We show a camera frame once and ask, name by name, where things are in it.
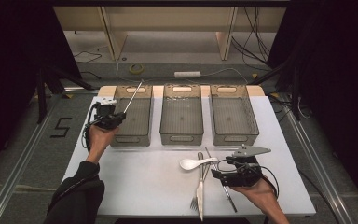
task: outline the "metal rail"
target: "metal rail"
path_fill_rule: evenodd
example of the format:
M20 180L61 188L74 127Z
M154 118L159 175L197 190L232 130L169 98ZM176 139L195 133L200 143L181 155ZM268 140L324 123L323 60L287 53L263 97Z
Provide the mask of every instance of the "metal rail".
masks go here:
M289 101L289 99L286 96L283 96L283 100ZM292 124L294 131L296 132L298 140L300 141L305 154L308 157L308 160L310 161L310 165L312 166L312 169L315 172L316 177L318 178L318 181L322 186L325 197L330 202L335 214L337 215L339 223L341 224L354 223L345 203L342 201L341 197L339 196L339 193L336 187L334 186L329 174L324 169L324 166L321 160L319 159L319 156L316 153L315 148L313 147L310 139L307 136L306 131L304 130L301 124L301 121L297 121L292 112L289 112L287 116L290 120L290 123Z
M51 102L48 106L48 113L46 114L43 121L36 126L34 129L34 132L28 141L25 149L21 153L21 156L19 160L17 161L16 165L13 168L13 171L11 172L10 176L8 177L6 183L1 188L0 191L0 217L5 211L5 208L10 200L11 195L13 194L14 189L16 188L17 184L19 183L19 180L21 179L21 176L28 164L28 161L31 159L34 150L40 140L40 137L46 129L46 124L48 123L51 113L53 112L55 106L60 101L61 96L60 95L54 95L51 98Z

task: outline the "white power strip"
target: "white power strip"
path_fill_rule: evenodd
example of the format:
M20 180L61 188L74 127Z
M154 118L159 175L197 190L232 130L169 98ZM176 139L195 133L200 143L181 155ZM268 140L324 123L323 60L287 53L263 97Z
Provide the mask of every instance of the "white power strip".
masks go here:
M175 72L176 78L183 78L183 77L201 77L201 72Z

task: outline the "utensil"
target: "utensil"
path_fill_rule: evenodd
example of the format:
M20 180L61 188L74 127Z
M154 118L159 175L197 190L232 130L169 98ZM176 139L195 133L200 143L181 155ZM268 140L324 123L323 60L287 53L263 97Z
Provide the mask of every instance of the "utensil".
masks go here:
M198 160L198 161L191 160L191 159L184 159L184 160L181 160L179 163L183 169L192 170L205 162L213 162L213 161L219 161L219 160L216 157L212 157L212 158L205 159L205 160Z
M199 152L199 153L198 153L198 157L199 157L199 160L202 160L202 159L203 159L203 154L202 154L202 152ZM200 165L200 180L199 180L199 182L202 180L202 178L203 178L203 165ZM191 209L194 209L194 210L197 210L197 189L196 189L196 191L194 192L194 197L193 197L193 199L191 200L190 208L191 208Z
M205 148L205 150L206 150L206 152L208 153L208 156L211 157L211 154L209 153L207 147ZM216 164L213 164L213 168L214 168L215 170L217 170ZM232 201L231 196L229 195L226 186L223 186L223 190L225 191L225 193L226 193L226 195L227 195L227 197L228 197L228 200L229 200L229 202L231 203L232 208L234 209L234 212L237 212L237 208L235 207L235 204L234 204L234 202Z
M197 205L198 205L201 221L203 221L203 183L205 181L206 175L208 174L210 165L211 165L210 163L203 165L206 166L206 169L202 168L203 175L202 178L200 179L199 186L197 187Z

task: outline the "black sleeve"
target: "black sleeve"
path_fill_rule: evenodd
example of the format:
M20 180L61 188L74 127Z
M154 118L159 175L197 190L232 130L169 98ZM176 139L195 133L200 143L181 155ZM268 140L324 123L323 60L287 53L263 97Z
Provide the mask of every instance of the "black sleeve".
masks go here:
M55 191L44 223L94 223L104 193L99 171L99 165L82 161Z

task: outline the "gray floor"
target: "gray floor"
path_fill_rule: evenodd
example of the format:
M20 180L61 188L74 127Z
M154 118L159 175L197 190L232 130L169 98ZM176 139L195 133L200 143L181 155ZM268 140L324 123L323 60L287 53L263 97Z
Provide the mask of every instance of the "gray floor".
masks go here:
M235 34L241 43L247 34ZM227 61L219 58L218 47L211 33L130 33L123 53L117 62L111 60L110 54L101 33L73 32L67 33L74 54L81 51L101 54L101 58L89 63L95 55L83 53L76 57L78 67L82 72L92 72L102 79L98 79L90 73L84 73L85 81L95 86L120 85L123 83L138 82L140 79L148 80L151 84L163 84L173 78L175 71L201 71L202 74L211 74L222 69L228 69L210 77L193 79L199 83L239 83L243 78L233 69L239 71L248 81L252 80L252 74L262 76L266 71L260 71L247 67L242 61L241 55L233 48L230 49ZM263 40L268 46L273 42L274 34L263 34ZM255 41L249 46L253 52L258 51ZM267 68L254 60L247 60L259 68ZM140 75L129 73L129 67L134 63L145 65L145 71ZM265 92L274 91L276 78L262 84ZM62 82L66 87L76 87L69 81ZM18 186L11 195L0 223L41 223L46 214L49 199L62 181L66 166L72 155L82 123L87 116L90 101L95 92L72 91L70 97L60 97L54 108L46 129L43 131L35 151L21 174ZM276 110L279 106L272 104ZM64 138L51 138L54 134L63 134L63 130L56 130L55 126L59 118L71 118L63 120L61 125L69 127ZM310 160L304 152L293 125L285 112L277 113L282 131L293 158L299 170L305 173L318 188L321 184L315 175ZM37 100L33 99L26 108L20 122L8 140L7 148L0 154L0 189L6 183L11 171L16 166L17 160L26 148L28 140L36 128ZM310 138L317 154L319 155L325 170L342 198L353 223L358 223L358 189L351 182L345 169L333 155L317 120L311 116L302 119L307 135ZM317 209L312 217L289 217L291 223L335 223L331 211L322 197L309 181L303 179L310 198ZM251 223L262 223L263 217L248 217ZM99 217L97 223L114 223L114 218Z

